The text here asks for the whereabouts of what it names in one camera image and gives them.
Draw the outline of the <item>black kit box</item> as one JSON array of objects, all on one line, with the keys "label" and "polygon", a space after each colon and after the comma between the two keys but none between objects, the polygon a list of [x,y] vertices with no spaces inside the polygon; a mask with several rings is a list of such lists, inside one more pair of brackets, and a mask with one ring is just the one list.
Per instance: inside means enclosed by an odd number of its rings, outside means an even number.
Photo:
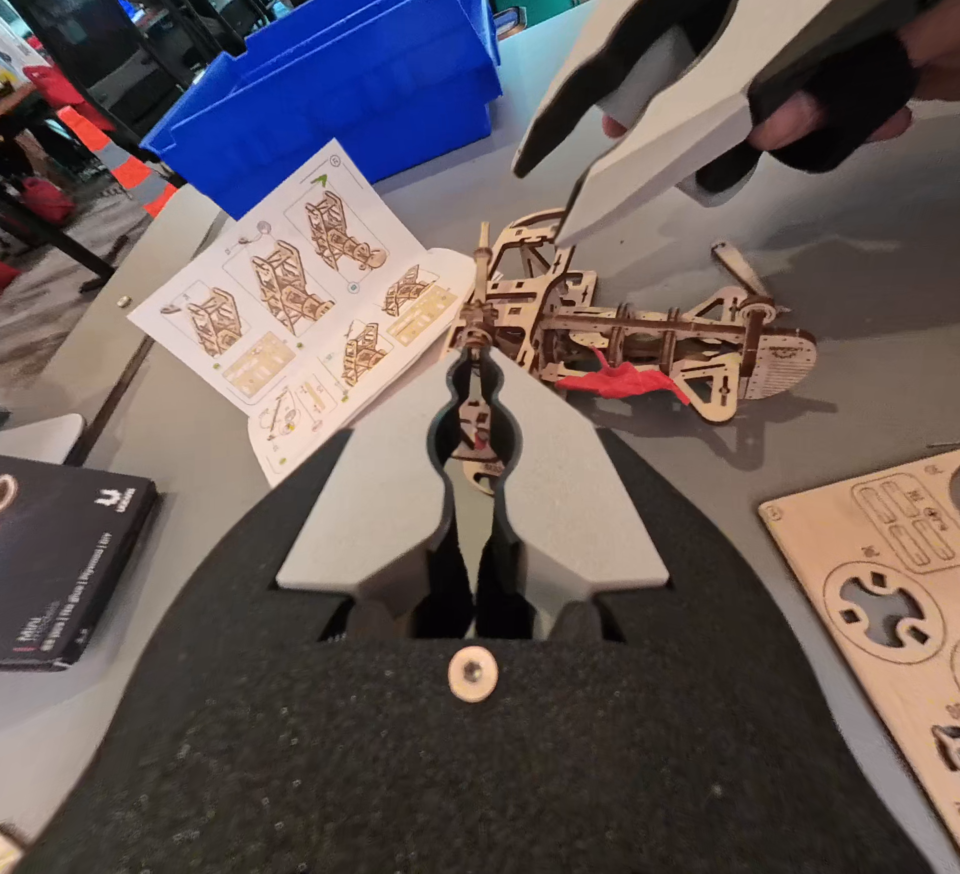
[{"label": "black kit box", "polygon": [[74,665],[159,500],[144,477],[1,458],[1,670]]}]

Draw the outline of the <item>wooden model plane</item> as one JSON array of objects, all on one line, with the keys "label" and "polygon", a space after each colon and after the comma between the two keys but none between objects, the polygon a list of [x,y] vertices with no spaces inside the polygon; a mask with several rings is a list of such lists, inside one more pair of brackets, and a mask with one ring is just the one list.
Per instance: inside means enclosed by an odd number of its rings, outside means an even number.
[{"label": "wooden model plane", "polygon": [[596,272],[574,270],[574,250],[556,245],[561,214],[542,210],[511,222],[486,265],[481,327],[494,349],[536,381],[569,392],[555,382],[597,371],[596,347],[611,366],[658,368],[688,395],[687,407],[722,425],[741,403],[778,396],[810,375],[818,360],[814,335],[779,323],[789,309],[735,244],[710,248],[733,282],[689,309],[601,306],[594,303]]}]

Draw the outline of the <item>wooden sheet with round cutouts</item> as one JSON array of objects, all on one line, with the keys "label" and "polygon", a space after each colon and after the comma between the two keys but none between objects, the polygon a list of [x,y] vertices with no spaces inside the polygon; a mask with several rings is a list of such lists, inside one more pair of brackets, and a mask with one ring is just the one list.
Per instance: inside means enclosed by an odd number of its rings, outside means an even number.
[{"label": "wooden sheet with round cutouts", "polygon": [[768,500],[758,516],[954,843],[959,451]]}]

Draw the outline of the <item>red bag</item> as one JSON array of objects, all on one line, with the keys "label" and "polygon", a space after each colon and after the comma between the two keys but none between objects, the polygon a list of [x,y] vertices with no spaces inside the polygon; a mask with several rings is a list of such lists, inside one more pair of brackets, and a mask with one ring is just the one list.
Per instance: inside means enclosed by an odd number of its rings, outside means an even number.
[{"label": "red bag", "polygon": [[26,176],[18,185],[19,200],[24,208],[48,224],[63,228],[76,216],[76,203],[51,181]]}]

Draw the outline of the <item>white instruction booklet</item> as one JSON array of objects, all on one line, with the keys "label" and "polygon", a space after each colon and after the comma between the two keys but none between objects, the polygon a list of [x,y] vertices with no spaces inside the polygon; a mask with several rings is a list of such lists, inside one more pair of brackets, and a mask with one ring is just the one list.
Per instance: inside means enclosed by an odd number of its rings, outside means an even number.
[{"label": "white instruction booklet", "polygon": [[127,318],[245,413],[275,487],[447,334],[474,276],[332,139]]}]

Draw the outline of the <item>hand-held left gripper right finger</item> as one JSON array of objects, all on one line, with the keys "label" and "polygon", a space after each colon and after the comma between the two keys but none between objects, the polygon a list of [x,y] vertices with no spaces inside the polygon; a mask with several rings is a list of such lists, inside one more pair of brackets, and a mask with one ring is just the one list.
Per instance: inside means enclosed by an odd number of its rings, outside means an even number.
[{"label": "hand-held left gripper right finger", "polygon": [[493,418],[511,438],[494,512],[513,546],[513,578],[557,616],[600,594],[666,586],[669,571],[599,429],[498,350]]}]

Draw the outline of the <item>person's right hand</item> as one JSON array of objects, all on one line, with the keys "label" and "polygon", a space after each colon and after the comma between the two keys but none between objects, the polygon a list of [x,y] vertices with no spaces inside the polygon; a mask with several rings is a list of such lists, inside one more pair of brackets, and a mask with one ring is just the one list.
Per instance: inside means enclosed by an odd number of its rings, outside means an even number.
[{"label": "person's right hand", "polygon": [[791,169],[831,172],[859,148],[905,134],[911,100],[959,100],[959,0],[831,58],[748,142]]}]

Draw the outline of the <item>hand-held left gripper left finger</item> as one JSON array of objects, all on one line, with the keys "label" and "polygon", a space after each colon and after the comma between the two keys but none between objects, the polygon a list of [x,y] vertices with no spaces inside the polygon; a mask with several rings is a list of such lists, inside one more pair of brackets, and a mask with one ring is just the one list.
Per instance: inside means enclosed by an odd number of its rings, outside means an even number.
[{"label": "hand-held left gripper left finger", "polygon": [[454,403],[459,358],[445,355],[350,428],[276,575],[280,589],[377,601],[394,617],[428,596],[428,554],[453,504],[431,437]]}]

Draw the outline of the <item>white board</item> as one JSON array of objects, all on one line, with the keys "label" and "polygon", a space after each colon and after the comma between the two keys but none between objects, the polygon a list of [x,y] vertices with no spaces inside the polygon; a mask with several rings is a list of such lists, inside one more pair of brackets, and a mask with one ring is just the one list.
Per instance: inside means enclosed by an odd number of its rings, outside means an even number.
[{"label": "white board", "polygon": [[79,413],[68,413],[47,420],[1,430],[1,457],[64,465],[85,432],[86,423]]}]

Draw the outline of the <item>grey desk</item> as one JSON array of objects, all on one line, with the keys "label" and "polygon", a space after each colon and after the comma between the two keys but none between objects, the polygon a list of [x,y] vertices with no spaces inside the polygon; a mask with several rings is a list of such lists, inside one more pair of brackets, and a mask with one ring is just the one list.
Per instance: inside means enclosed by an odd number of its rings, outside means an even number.
[{"label": "grey desk", "polygon": [[704,424],[662,392],[601,427],[670,572],[600,599],[621,642],[323,640],[274,586],[331,458],[267,492],[238,409],[153,346],[88,465],[163,493],[85,656],[2,674],[17,872],[958,872],[951,836],[758,517],[958,438],[958,111],[832,174],[763,159],[581,244],[607,302],[686,307],[730,240],[820,341],[797,391]]}]

